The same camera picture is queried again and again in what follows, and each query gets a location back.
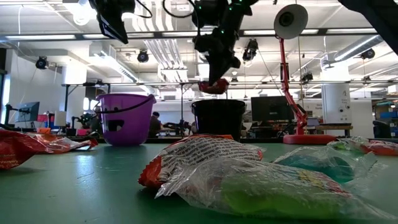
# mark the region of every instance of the monitor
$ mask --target monitor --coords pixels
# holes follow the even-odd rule
[[[37,121],[40,102],[21,103],[17,107],[15,122]]]
[[[251,98],[253,121],[293,120],[294,114],[284,96],[260,96]]]

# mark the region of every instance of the red desk lamp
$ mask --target red desk lamp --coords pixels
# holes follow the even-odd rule
[[[291,4],[284,7],[276,15],[274,21],[274,30],[280,45],[280,57],[282,61],[282,91],[294,112],[297,120],[296,133],[284,136],[285,144],[328,144],[336,140],[336,137],[326,134],[305,135],[304,127],[307,125],[307,112],[297,105],[293,96],[289,93],[289,74],[286,66],[285,39],[294,39],[298,37],[308,22],[307,10],[301,5]]]

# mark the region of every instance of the black bucket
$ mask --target black bucket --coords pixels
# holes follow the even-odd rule
[[[230,134],[241,138],[242,115],[246,104],[239,100],[201,100],[192,103],[199,134]]]

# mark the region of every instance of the green table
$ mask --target green table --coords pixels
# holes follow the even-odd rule
[[[267,148],[266,161],[298,147],[257,145]],[[165,146],[103,144],[90,152],[36,155],[22,166],[1,171],[0,223],[312,223],[224,215],[191,207],[178,196],[155,200],[155,192],[144,189],[137,178]],[[366,198],[398,215],[398,158],[379,161],[389,168],[376,177]]]

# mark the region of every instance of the bucket handle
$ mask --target bucket handle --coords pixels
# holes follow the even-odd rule
[[[142,101],[141,103],[139,103],[139,104],[137,104],[137,105],[130,106],[130,107],[128,107],[128,108],[124,108],[124,109],[121,109],[121,110],[114,110],[114,111],[99,111],[99,112],[97,112],[97,113],[99,113],[99,114],[122,113],[122,112],[125,112],[125,111],[129,111],[129,110],[136,109],[136,108],[138,108],[138,107],[140,107],[140,106],[142,106],[142,105],[148,103],[150,100],[152,100],[152,99],[154,99],[154,98],[155,98],[155,96],[151,94],[151,95],[148,96],[148,98],[147,98],[146,100]]]

